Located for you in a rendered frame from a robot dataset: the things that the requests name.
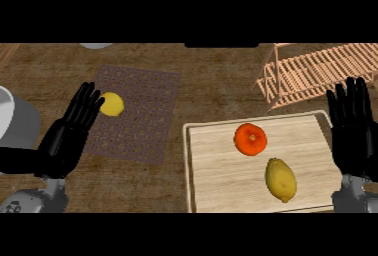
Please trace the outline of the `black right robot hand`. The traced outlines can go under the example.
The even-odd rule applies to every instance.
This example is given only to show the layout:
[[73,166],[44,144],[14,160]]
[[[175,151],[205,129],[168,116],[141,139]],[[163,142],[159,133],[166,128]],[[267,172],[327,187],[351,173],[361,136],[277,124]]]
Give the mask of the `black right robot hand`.
[[366,82],[345,79],[345,87],[326,91],[332,158],[342,174],[378,183],[378,122],[373,120]]

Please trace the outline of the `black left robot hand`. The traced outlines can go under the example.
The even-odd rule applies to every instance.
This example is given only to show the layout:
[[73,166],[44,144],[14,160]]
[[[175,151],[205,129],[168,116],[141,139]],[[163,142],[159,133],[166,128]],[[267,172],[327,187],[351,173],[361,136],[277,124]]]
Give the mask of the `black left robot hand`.
[[62,179],[79,162],[88,132],[104,98],[84,82],[63,116],[53,122],[37,149],[0,147],[0,173]]

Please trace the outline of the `pale wooden tiered shelf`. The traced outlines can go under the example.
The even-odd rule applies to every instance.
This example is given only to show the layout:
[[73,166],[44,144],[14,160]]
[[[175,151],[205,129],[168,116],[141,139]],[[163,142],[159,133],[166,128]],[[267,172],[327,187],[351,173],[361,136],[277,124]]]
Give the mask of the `pale wooden tiered shelf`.
[[258,87],[267,111],[321,96],[347,77],[378,82],[378,43],[347,43],[279,59],[279,49],[290,43],[273,43],[252,87]]

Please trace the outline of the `pale wooden tray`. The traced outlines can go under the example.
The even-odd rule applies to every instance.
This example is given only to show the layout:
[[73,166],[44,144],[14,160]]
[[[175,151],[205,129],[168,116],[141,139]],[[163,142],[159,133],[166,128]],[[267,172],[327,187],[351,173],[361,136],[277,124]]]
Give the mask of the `pale wooden tray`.
[[[267,147],[243,155],[233,144],[239,125],[257,125]],[[183,125],[187,209],[192,213],[321,212],[332,209],[330,194],[341,173],[330,155],[330,121],[324,111],[187,123]],[[271,158],[293,171],[296,193],[283,203],[268,192],[264,171]]]

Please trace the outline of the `yellow lemon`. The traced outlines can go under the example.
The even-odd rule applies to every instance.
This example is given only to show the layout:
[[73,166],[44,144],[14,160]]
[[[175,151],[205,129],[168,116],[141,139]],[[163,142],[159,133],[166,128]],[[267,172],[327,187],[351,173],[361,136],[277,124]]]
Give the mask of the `yellow lemon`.
[[112,92],[101,95],[104,102],[100,106],[100,112],[107,116],[118,116],[124,111],[122,98]]

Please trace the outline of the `brown patterned placemat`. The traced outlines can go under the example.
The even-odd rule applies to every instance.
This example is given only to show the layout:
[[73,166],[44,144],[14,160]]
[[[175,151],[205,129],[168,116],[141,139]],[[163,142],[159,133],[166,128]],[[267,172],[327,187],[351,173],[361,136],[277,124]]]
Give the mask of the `brown patterned placemat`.
[[115,93],[124,111],[97,115],[84,152],[161,164],[177,98],[180,74],[103,65],[94,78],[101,93]]

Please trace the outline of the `orange tangerine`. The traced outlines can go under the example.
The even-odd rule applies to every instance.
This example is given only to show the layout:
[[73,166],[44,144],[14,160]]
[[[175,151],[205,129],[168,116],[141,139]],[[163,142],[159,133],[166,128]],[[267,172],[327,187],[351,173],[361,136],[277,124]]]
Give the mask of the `orange tangerine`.
[[239,152],[246,156],[258,155],[267,146],[264,130],[251,123],[243,123],[234,131],[233,143]]

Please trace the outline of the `grey round object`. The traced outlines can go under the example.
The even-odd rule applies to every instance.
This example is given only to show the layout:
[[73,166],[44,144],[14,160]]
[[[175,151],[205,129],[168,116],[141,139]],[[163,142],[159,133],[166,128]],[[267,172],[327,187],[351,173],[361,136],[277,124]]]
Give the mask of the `grey round object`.
[[87,49],[103,49],[109,47],[113,43],[79,43],[79,45]]

